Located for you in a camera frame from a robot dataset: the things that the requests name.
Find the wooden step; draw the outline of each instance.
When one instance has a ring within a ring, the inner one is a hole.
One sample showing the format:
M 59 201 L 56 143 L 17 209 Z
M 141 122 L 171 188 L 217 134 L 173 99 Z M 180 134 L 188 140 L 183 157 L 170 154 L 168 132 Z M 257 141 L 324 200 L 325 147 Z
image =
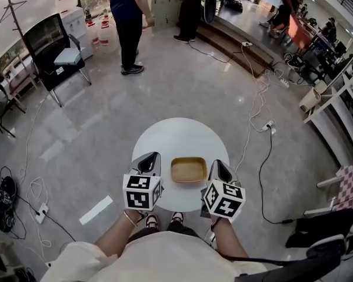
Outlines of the wooden step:
M 220 22 L 213 21 L 212 24 L 208 25 L 208 28 L 212 28 L 224 38 L 227 38 L 231 42 L 234 42 L 238 45 L 242 45 L 243 42 L 248 42 L 246 38 Z M 254 44 L 250 47 L 243 47 L 243 51 L 248 55 L 251 55 L 252 58 L 262 63 L 264 66 L 269 66 L 274 61 L 273 57 L 271 57 L 269 54 Z
M 256 78 L 258 78 L 274 60 L 255 45 L 243 47 L 248 61 L 243 53 L 235 53 L 233 55 L 233 52 L 242 52 L 242 42 L 247 40 L 219 22 L 214 22 L 212 25 L 200 25 L 197 30 L 197 36 L 225 55 L 231 57 L 233 61 L 252 74 L 248 63 L 249 61 Z

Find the white shirt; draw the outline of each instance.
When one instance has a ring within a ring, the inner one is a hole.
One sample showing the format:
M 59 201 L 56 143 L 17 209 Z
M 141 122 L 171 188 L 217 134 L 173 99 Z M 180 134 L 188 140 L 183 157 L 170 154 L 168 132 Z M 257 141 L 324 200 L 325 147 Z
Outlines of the white shirt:
M 166 231 L 129 243 L 120 258 L 106 257 L 93 244 L 71 243 L 41 282 L 233 282 L 262 271 L 262 264 L 232 263 L 197 237 Z

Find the white sleeve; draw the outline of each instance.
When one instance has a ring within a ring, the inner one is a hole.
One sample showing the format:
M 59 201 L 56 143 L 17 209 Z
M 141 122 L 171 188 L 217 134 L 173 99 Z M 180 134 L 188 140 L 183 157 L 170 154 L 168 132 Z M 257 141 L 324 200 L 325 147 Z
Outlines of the white sleeve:
M 45 273 L 41 282 L 88 281 L 116 259 L 116 255 L 109 258 L 99 247 L 91 243 L 70 243 L 52 262 L 52 266 Z

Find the checkered cloth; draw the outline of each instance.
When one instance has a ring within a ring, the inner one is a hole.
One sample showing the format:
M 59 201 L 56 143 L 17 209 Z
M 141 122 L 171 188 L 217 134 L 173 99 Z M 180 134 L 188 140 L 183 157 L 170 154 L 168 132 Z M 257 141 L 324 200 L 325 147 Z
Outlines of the checkered cloth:
M 342 166 L 336 176 L 344 179 L 340 183 L 338 204 L 332 208 L 333 211 L 353 209 L 353 166 Z

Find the round white table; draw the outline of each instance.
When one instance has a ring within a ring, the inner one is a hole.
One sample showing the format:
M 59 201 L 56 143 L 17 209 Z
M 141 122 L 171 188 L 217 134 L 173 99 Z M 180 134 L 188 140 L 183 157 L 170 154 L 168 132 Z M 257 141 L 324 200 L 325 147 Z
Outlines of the round white table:
M 138 139 L 132 161 L 149 152 L 161 155 L 161 177 L 164 192 L 156 203 L 170 211 L 189 212 L 201 208 L 201 190 L 207 181 L 177 183 L 171 179 L 171 161 L 177 157 L 202 157 L 207 172 L 213 161 L 220 159 L 229 165 L 225 145 L 208 126 L 192 119 L 171 118 L 149 127 Z

